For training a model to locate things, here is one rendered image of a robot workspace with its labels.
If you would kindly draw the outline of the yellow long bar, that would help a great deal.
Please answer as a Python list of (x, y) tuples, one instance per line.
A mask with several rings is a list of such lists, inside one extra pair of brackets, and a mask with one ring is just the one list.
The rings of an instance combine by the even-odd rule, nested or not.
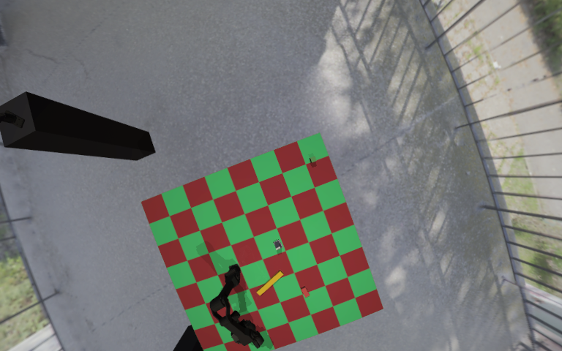
[(262, 286), (260, 289), (257, 290), (257, 294), (262, 295), (267, 289), (270, 288), (270, 286), (273, 285), (273, 283), (275, 283), (284, 273), (282, 271), (279, 271), (278, 273), (276, 273), (275, 275), (273, 275), (273, 277), (270, 278), (270, 280), (265, 283), (264, 286)]

